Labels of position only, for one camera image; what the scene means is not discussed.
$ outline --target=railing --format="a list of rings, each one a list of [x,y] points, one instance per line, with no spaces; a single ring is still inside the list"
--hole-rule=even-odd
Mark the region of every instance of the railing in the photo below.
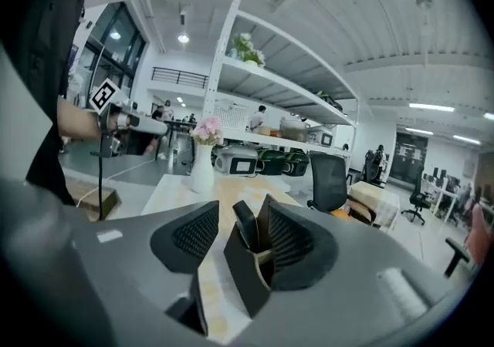
[[[163,81],[165,83],[173,83],[179,85],[196,86],[205,88],[208,83],[208,76],[196,74],[194,72],[183,72],[181,70],[165,69],[163,67],[154,67],[153,81]]]

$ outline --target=man in white shirt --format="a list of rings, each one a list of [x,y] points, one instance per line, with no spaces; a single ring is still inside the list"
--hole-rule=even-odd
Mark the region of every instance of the man in white shirt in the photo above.
[[[264,121],[264,112],[266,111],[265,106],[259,106],[259,110],[254,113],[250,119],[250,131],[253,133],[258,133],[259,127]]]

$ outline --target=pink clothing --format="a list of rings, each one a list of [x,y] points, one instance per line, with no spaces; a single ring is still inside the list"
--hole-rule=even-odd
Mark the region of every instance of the pink clothing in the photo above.
[[[481,265],[486,259],[491,244],[492,236],[484,222],[482,207],[476,204],[472,211],[472,230],[465,240],[465,246],[470,251],[473,261]]]

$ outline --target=white mesh basket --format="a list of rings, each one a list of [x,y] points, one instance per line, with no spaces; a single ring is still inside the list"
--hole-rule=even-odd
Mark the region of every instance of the white mesh basket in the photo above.
[[[249,123],[247,107],[224,100],[215,102],[215,115],[224,128],[245,130]]]

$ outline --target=forearm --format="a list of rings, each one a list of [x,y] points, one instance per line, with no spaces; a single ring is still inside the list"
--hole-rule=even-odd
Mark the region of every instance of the forearm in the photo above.
[[[60,136],[88,140],[100,138],[100,127],[95,113],[80,109],[63,98],[58,100],[57,113]]]

